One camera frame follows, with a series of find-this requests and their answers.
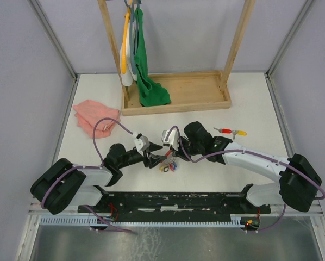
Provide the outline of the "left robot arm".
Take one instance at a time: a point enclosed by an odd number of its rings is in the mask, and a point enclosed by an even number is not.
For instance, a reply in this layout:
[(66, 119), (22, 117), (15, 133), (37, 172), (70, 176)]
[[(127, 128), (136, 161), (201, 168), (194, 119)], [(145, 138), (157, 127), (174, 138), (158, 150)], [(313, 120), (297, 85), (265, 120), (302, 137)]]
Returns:
[(143, 152), (135, 147), (127, 151), (123, 144), (116, 143), (110, 147), (103, 166), (77, 165), (61, 158), (33, 183), (30, 193), (53, 215), (67, 207), (82, 205), (103, 212), (108, 208), (109, 199), (101, 187), (116, 184), (123, 176), (124, 167), (143, 163), (144, 167), (154, 168), (167, 159), (167, 156), (153, 154), (162, 148), (151, 143)]

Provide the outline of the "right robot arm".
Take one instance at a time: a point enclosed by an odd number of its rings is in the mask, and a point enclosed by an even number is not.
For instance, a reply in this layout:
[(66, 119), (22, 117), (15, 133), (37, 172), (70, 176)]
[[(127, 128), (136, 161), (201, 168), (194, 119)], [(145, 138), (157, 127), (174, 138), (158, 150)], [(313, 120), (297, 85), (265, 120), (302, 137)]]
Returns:
[(163, 144), (170, 146), (174, 156), (185, 161), (200, 156), (200, 160), (241, 167), (271, 180), (244, 187), (238, 206), (245, 213), (266, 204), (281, 203), (306, 213), (322, 191), (321, 178), (303, 155), (295, 153), (284, 158), (249, 150), (232, 139), (212, 136), (198, 121), (188, 124), (184, 134), (181, 136), (177, 126), (162, 133)]

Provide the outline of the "grey key holder with rings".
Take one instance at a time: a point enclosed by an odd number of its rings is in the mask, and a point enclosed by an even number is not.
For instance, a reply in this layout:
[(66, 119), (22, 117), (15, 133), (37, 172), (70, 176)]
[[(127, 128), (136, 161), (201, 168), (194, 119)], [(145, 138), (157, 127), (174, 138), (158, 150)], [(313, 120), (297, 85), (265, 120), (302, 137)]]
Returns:
[(169, 150), (165, 154), (165, 156), (166, 156), (166, 159), (160, 163), (159, 170), (161, 172), (169, 172), (169, 171), (175, 172), (175, 170), (178, 167), (177, 161), (176, 161), (177, 157), (174, 156), (174, 154), (171, 150)]

